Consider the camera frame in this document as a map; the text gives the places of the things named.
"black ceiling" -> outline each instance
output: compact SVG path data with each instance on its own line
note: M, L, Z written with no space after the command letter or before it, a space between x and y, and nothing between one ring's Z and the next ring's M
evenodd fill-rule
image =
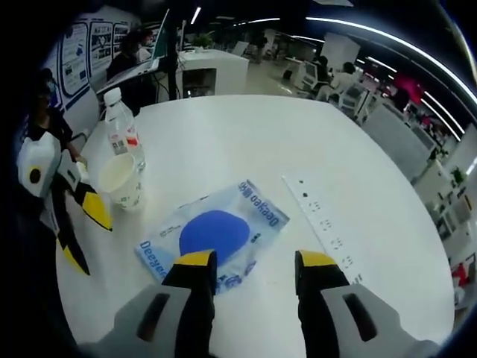
M353 40L361 45L359 57L375 57L398 72L415 77L462 126L472 120L477 122L476 103L448 75L416 52L369 31L305 20L306 16L342 19L393 34L444 63L475 94L476 81L469 61L451 32L449 20L446 19L454 19L458 23L473 49L477 45L476 39L470 36L471 24L469 17L465 16L469 9L462 4L459 6L459 1L450 1L445 11L437 5L437 0L350 1L354 4L353 7L320 5L312 0L171 0L171 3L176 6L178 15L189 22L197 6L202 8L191 31L202 31L210 27L211 22L215 22L215 27L226 28L240 21L279 17L278 22L263 22L235 29L247 31L250 26L276 28L287 34L320 39L327 31L355 35L357 37L352 37ZM156 7L143 11L142 2L139 0L107 1L113 6L138 13L143 21L157 19L159 13L167 7L166 2L159 0ZM231 16L234 20L216 19L217 16Z

